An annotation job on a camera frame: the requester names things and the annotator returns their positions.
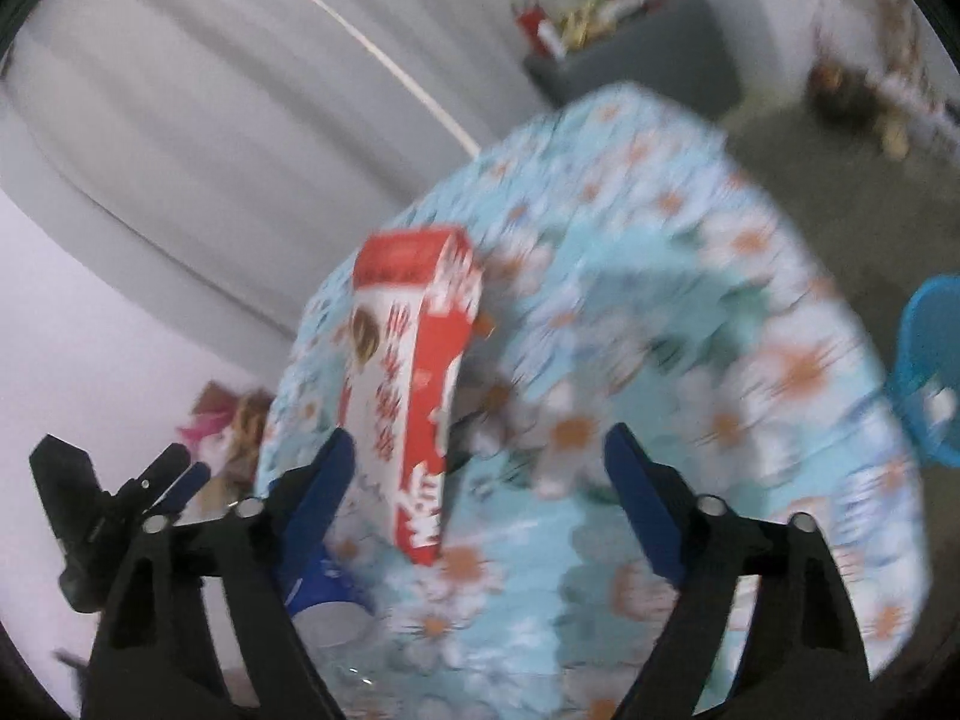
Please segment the Pepsi plastic bottle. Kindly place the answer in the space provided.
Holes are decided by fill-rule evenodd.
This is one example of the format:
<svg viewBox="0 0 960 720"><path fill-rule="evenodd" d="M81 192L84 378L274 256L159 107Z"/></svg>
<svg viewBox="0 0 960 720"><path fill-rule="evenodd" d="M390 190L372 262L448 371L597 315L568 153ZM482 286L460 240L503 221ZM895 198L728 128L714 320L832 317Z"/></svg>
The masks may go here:
<svg viewBox="0 0 960 720"><path fill-rule="evenodd" d="M370 692L382 678L374 653L373 600L318 544L280 579L281 598L316 671L331 689Z"/></svg>

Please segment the red white snack box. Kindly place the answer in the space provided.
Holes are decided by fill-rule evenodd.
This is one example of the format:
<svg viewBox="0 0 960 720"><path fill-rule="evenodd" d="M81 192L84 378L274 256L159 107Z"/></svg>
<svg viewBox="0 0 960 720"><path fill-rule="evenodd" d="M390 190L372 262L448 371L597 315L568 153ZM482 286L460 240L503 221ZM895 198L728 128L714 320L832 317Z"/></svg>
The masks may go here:
<svg viewBox="0 0 960 720"><path fill-rule="evenodd" d="M355 444L358 507L410 561L441 550L452 400L480 309L467 232L379 232L353 266L338 426Z"/></svg>

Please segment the blue plastic waste basket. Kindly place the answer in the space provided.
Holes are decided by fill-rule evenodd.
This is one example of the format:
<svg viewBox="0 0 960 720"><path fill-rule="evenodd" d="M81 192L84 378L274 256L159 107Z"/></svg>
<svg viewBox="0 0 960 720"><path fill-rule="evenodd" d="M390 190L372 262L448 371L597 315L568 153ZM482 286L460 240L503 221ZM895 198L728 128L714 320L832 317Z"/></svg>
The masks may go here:
<svg viewBox="0 0 960 720"><path fill-rule="evenodd" d="M924 460L957 468L957 273L929 278L907 302L887 392Z"/></svg>

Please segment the floral blue quilt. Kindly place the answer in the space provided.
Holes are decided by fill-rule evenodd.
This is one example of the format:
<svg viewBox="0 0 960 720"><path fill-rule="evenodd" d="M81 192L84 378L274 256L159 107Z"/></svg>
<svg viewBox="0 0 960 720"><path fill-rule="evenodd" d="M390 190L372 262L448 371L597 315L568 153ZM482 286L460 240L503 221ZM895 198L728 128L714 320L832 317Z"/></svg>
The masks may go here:
<svg viewBox="0 0 960 720"><path fill-rule="evenodd" d="M438 562L354 500L327 536L374 606L369 631L311 647L345 715L612 715L674 605L602 468L620 422L739 514L813 515L871 670L905 648L929 590L918 463L864 328L718 127L611 86L400 224L467 231L493 330L455 390Z"/></svg>

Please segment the dark brown box on floor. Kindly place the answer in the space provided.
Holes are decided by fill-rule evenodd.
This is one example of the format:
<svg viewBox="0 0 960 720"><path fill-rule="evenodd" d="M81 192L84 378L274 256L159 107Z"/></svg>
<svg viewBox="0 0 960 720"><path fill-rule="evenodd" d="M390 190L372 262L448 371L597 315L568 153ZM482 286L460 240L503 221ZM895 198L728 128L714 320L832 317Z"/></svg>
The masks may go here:
<svg viewBox="0 0 960 720"><path fill-rule="evenodd" d="M818 60L811 68L805 96L827 124L864 127L877 114L877 99L866 73L833 60Z"/></svg>

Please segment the red thermos flask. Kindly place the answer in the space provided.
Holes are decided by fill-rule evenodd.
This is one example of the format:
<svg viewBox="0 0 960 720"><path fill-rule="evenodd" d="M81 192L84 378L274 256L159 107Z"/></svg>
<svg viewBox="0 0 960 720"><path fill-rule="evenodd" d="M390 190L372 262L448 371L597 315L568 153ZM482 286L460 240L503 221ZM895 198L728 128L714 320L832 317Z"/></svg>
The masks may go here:
<svg viewBox="0 0 960 720"><path fill-rule="evenodd" d="M537 0L523 0L522 2L512 2L512 19L516 26L524 34L530 47L530 52L540 57L553 59L555 54L547 46L542 36L540 36L540 25L548 20L547 12Z"/></svg>

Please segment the grey bedside cabinet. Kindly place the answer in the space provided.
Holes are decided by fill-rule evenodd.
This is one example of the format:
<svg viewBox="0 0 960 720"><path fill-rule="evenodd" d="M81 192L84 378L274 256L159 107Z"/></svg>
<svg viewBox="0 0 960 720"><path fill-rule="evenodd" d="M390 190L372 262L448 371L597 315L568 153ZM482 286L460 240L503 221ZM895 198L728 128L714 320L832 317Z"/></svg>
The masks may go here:
<svg viewBox="0 0 960 720"><path fill-rule="evenodd" d="M553 107L635 83L719 121L740 104L736 62L708 0L667 0L563 60L528 55L524 70Z"/></svg>

